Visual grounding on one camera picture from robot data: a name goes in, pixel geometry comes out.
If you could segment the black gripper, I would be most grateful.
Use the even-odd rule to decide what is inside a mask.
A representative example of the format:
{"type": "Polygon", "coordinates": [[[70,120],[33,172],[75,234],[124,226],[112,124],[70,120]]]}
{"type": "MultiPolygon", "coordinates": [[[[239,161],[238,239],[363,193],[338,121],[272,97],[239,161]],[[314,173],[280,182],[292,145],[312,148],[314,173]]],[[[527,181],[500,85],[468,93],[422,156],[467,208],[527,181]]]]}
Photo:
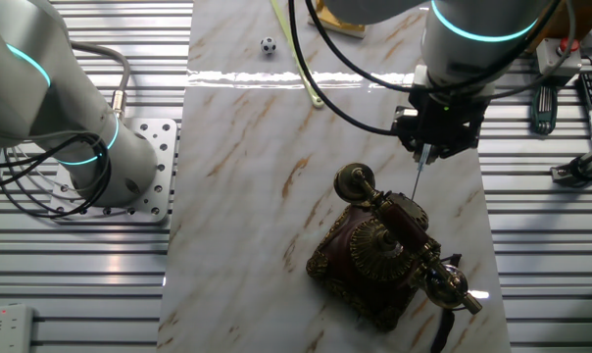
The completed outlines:
{"type": "Polygon", "coordinates": [[[430,94],[418,91],[409,95],[416,116],[397,118],[392,131],[416,163],[422,156],[424,143],[433,145],[429,160],[447,159],[478,145],[479,130],[488,107],[486,101],[462,98],[440,103],[430,94]]]}

